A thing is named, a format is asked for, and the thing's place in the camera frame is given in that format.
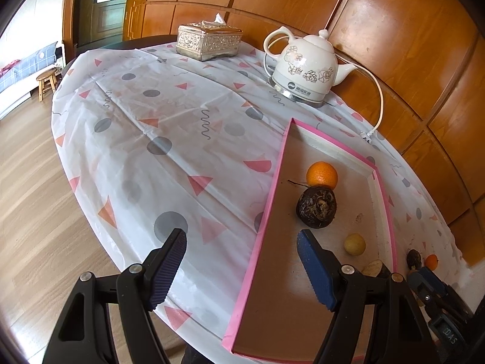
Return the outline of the orange with stem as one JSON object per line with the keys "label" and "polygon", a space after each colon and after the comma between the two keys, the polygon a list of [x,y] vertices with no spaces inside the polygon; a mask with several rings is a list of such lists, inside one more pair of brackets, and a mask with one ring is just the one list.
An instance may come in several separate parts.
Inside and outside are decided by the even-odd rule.
{"label": "orange with stem", "polygon": [[438,267],[438,264],[439,264],[439,260],[438,260],[437,255],[435,255],[435,254],[431,254],[431,255],[427,256],[425,261],[424,261],[424,265],[431,271],[436,270],[437,267]]}

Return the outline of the yellow round fruit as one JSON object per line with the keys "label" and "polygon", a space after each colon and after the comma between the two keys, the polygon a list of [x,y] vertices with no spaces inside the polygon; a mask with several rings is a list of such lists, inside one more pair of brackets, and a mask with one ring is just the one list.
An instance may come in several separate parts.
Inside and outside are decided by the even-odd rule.
{"label": "yellow round fruit", "polygon": [[352,256],[360,256],[366,250],[367,244],[358,233],[352,233],[344,240],[344,250]]}

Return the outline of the dark cut eggplant piece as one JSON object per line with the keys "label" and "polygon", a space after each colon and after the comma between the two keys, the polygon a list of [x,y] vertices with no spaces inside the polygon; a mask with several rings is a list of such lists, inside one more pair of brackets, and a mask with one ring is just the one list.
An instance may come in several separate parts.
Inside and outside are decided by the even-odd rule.
{"label": "dark cut eggplant piece", "polygon": [[363,268],[362,274],[372,278],[388,278],[390,270],[381,260],[375,260]]}

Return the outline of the dark brown wrinkled fruit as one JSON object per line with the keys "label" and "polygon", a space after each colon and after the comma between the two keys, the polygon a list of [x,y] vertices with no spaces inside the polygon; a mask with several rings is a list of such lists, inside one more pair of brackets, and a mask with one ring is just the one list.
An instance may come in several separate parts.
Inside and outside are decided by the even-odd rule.
{"label": "dark brown wrinkled fruit", "polygon": [[298,199],[296,215],[310,228],[326,228],[337,211],[337,202],[333,190],[325,185],[307,188]]}

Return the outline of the pink shallow cardboard tray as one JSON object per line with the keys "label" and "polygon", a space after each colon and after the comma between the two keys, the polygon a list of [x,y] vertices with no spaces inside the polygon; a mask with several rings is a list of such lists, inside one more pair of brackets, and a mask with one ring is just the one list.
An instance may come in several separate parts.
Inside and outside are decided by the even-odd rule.
{"label": "pink shallow cardboard tray", "polygon": [[[337,171],[336,213],[322,228],[297,216],[308,168],[324,161]],[[223,347],[267,362],[310,363],[329,328],[337,288],[324,271],[311,280],[303,257],[315,248],[361,270],[381,260],[397,268],[388,196],[369,159],[297,119],[289,122],[256,242]]]}

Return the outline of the white patterned tablecloth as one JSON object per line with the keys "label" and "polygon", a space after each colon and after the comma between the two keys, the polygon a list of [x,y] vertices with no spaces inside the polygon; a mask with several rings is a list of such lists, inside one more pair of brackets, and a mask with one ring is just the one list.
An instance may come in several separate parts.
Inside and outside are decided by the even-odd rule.
{"label": "white patterned tablecloth", "polygon": [[75,197],[115,265],[124,268],[187,232],[187,254],[157,315],[217,363],[278,168],[284,132],[298,119],[361,154],[381,175],[395,247],[435,254],[454,288],[470,270],[438,207],[380,132],[337,95],[319,109],[278,95],[263,53],[249,44],[210,62],[173,44],[82,53],[53,97],[52,132]]}

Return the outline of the white ceramic electric kettle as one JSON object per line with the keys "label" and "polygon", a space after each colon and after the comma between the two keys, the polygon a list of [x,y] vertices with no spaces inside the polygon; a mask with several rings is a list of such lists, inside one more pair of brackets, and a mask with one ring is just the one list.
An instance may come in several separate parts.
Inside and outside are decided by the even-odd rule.
{"label": "white ceramic electric kettle", "polygon": [[[279,54],[270,52],[270,42],[277,36],[288,38],[288,44]],[[282,95],[317,108],[330,89],[356,69],[352,63],[338,63],[327,30],[296,37],[282,26],[267,35],[263,49],[267,58],[275,60],[274,70],[266,73],[270,84]]]}

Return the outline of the small wooden stool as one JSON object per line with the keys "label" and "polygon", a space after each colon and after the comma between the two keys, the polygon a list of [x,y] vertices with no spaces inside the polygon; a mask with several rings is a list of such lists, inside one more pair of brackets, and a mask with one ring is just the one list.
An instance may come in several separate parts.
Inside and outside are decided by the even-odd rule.
{"label": "small wooden stool", "polygon": [[38,101],[44,101],[44,94],[49,88],[53,93],[57,89],[58,79],[57,79],[57,72],[58,70],[53,67],[50,68],[36,77],[36,81],[38,82]]}

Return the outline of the ornate silver tissue box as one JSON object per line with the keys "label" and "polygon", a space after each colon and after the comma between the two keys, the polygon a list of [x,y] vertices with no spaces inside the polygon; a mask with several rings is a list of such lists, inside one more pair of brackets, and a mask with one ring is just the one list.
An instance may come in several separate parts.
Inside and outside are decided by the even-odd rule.
{"label": "ornate silver tissue box", "polygon": [[198,61],[232,57],[238,53],[243,31],[228,25],[220,14],[214,20],[178,27],[176,51]]}

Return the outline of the wooden glass door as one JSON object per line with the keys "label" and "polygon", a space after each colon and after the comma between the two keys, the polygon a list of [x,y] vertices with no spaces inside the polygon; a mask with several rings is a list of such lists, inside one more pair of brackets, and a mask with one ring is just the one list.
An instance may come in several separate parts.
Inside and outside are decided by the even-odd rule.
{"label": "wooden glass door", "polygon": [[127,0],[75,0],[77,47],[120,38]]}

